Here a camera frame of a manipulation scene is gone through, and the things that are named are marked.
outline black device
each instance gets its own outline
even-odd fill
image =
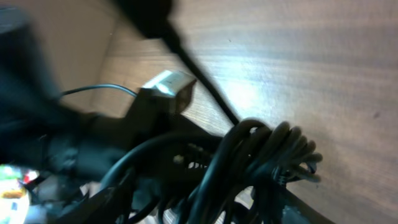
[[[103,84],[66,92],[51,81],[29,19],[0,9],[0,163],[40,170],[26,185],[47,223],[136,223],[171,209],[175,223],[332,223],[286,189],[320,181],[315,143],[284,122],[240,121],[183,49],[167,16],[171,1],[113,0],[147,38],[164,41],[192,75],[165,71],[138,93]],[[199,80],[233,123],[214,136],[181,115]],[[136,97],[123,118],[81,113],[63,95],[116,88]],[[80,186],[101,183],[92,197]],[[36,186],[55,186],[44,195]],[[252,205],[235,201],[252,187]]]

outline wooden surface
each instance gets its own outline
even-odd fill
[[[99,79],[118,13],[106,0],[0,0],[28,13],[35,35],[61,90],[93,85]],[[72,106],[89,110],[86,91],[66,97]]]
[[[293,193],[336,223],[398,223],[397,1],[184,0],[174,19],[241,118],[291,121],[315,140],[323,180]],[[185,70],[140,39],[118,25],[102,82],[138,88]],[[131,100],[98,91],[94,104],[120,116]],[[200,86],[186,114],[209,131],[230,127]]]

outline wooden table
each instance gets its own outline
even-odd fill
[[[398,2],[184,0],[174,21],[185,46],[241,118],[291,121],[324,155],[320,184],[289,189],[336,223],[398,223]],[[185,70],[156,40],[119,23],[102,82],[138,88]],[[131,98],[99,91],[121,115]],[[199,86],[187,116],[209,131],[230,124]]]

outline silver metal part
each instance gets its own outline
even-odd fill
[[[156,90],[157,96],[171,98],[169,113],[183,112],[192,100],[196,78],[180,71],[164,71],[142,88]]]

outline beige wall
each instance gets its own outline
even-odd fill
[[[118,18],[105,0],[0,0],[2,4],[18,6],[31,15],[61,90],[98,81]],[[66,101],[89,110],[92,96],[87,91]]]

